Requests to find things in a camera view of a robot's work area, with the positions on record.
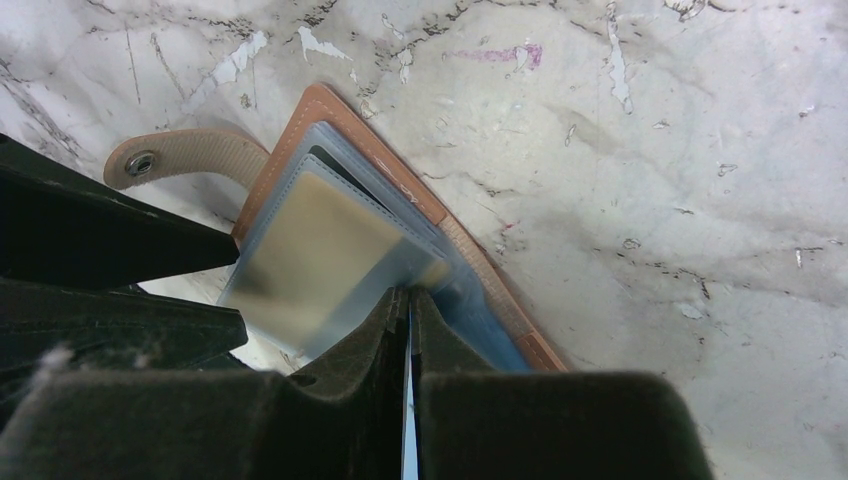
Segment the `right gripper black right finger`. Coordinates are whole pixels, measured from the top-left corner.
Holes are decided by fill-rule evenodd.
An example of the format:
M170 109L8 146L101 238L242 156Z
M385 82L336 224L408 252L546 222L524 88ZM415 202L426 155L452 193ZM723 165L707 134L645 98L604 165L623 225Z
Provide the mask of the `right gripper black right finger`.
M423 479L709 479L682 397L638 371L503 372L409 293Z

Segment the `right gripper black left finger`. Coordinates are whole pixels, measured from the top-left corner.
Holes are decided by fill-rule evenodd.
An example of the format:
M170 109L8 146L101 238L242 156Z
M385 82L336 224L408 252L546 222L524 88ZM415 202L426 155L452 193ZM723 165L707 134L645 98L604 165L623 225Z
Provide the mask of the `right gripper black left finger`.
M59 373L1 435L5 479L397 479L409 294L300 371Z

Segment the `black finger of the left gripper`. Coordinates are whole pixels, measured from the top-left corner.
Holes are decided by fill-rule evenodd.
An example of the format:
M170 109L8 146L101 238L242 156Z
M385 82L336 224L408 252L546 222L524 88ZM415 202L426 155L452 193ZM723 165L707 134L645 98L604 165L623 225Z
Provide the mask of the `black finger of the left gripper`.
M1 282L1 408L68 370L190 369L247 342L230 308L137 290Z
M134 200L1 138L1 275L111 289L233 264L221 231Z

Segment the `brown leather card holder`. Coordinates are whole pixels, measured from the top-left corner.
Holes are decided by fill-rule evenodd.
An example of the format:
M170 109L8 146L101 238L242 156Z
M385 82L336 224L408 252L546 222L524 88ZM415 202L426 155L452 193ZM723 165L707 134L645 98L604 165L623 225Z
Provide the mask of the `brown leather card holder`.
M125 190L167 177L215 173L246 189L232 230L240 257L221 297L229 306L226 295L240 262L262 238L303 172L338 180L448 261L450 276L438 287L395 287L426 290L454 333L492 366L512 371L565 369L561 356L533 325L469 232L323 83L304 91L272 150L222 129L143 135L112 152L103 179L108 186Z

